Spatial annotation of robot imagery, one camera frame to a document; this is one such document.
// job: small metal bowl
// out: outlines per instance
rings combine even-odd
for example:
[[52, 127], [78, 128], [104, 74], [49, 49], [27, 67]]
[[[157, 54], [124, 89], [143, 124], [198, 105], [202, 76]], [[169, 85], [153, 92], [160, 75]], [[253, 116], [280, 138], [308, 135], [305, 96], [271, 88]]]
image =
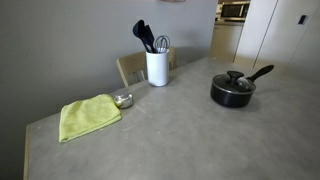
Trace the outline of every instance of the small metal bowl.
[[132, 93], [127, 88], [117, 90], [114, 93], [113, 100], [120, 109], [125, 109], [133, 105]]

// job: microfiber towel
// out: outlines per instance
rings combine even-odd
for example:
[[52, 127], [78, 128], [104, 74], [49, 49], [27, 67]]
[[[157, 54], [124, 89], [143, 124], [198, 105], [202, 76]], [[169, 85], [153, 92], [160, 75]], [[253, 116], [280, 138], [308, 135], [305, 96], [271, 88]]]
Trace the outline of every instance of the microfiber towel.
[[121, 119], [110, 95], [76, 101], [61, 110], [59, 142], [67, 142]]

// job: black saucepan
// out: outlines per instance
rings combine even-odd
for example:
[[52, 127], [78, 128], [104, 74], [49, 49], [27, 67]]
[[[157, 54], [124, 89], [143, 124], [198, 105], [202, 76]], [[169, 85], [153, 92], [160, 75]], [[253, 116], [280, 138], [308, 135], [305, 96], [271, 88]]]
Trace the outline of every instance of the black saucepan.
[[230, 108], [246, 106], [256, 89], [254, 81], [262, 75], [269, 73], [273, 65], [260, 69], [251, 77], [243, 78], [244, 74], [237, 71], [228, 71], [212, 79], [211, 98], [218, 104]]

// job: whisk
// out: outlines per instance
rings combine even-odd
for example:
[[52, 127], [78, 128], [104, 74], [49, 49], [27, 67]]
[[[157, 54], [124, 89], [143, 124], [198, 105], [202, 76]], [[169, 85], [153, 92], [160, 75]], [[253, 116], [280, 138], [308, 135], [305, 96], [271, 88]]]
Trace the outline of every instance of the whisk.
[[170, 46], [170, 38], [166, 35], [158, 36], [154, 42], [154, 47], [158, 54], [167, 52]]

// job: white utensil holder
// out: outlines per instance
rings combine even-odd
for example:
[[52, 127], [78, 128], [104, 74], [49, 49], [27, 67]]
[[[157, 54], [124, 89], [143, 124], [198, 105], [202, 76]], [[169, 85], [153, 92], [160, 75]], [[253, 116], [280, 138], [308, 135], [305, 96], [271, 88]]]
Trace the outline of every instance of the white utensil holder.
[[155, 54], [146, 52], [148, 82], [152, 86], [165, 86], [169, 82], [168, 53]]

